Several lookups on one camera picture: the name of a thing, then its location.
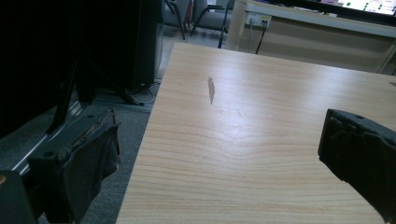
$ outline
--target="wooden table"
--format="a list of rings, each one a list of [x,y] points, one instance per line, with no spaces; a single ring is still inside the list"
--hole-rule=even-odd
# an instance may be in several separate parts
[[[396,130],[390,82],[176,44],[117,223],[384,223],[318,144],[328,108]]]

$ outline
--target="cable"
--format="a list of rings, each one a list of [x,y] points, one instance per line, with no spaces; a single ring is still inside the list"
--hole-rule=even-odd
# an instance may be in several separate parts
[[[264,37],[265,31],[267,30],[267,21],[262,22],[262,38]],[[262,39],[260,39],[259,46],[257,46],[256,54],[259,52],[260,46],[262,45]]]
[[[250,18],[250,21],[249,21],[249,24],[250,24],[250,29],[249,30],[250,31],[248,33],[248,44],[247,44],[247,50],[248,50],[249,53],[250,53],[251,31],[253,29],[253,21],[254,21],[254,19]]]

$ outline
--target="chair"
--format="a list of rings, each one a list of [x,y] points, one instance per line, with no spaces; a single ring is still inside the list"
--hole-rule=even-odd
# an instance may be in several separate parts
[[[221,28],[221,34],[220,34],[220,40],[219,40],[218,49],[221,49],[224,33],[228,34],[228,26],[226,26],[227,25],[227,16],[229,15],[228,11],[229,10],[233,10],[234,3],[235,3],[235,0],[229,0],[228,3],[227,3],[227,7],[225,9],[224,20],[223,20],[223,24],[222,24],[222,28]]]
[[[222,31],[223,29],[223,22],[225,19],[225,27],[226,29],[230,25],[231,15],[225,14],[228,10],[224,12],[211,12],[210,9],[226,9],[222,6],[213,6],[208,5],[207,0],[194,0],[194,13],[193,13],[193,21],[194,25],[191,30],[191,35],[195,32],[197,27],[209,29],[209,30],[216,30]]]
[[[184,33],[187,32],[186,17],[190,7],[191,0],[164,0],[165,14],[163,24],[168,26],[175,26],[180,29],[183,40],[186,39]]]

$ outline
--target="power outlet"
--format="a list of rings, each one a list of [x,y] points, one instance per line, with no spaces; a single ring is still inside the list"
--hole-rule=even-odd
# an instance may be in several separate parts
[[[249,12],[247,14],[246,25],[250,25],[251,23],[253,26],[262,27],[262,23],[264,21],[267,21],[267,27],[268,27],[270,25],[271,16],[257,12]]]

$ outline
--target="black padded object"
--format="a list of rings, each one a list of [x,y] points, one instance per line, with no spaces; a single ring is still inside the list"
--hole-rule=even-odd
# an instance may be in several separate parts
[[[0,223],[37,223],[20,174],[15,171],[0,171]]]
[[[32,174],[47,192],[49,222],[79,223],[104,178],[120,164],[119,125],[113,110],[79,119],[28,157]]]
[[[385,222],[396,221],[396,132],[362,116],[329,109],[318,154]]]

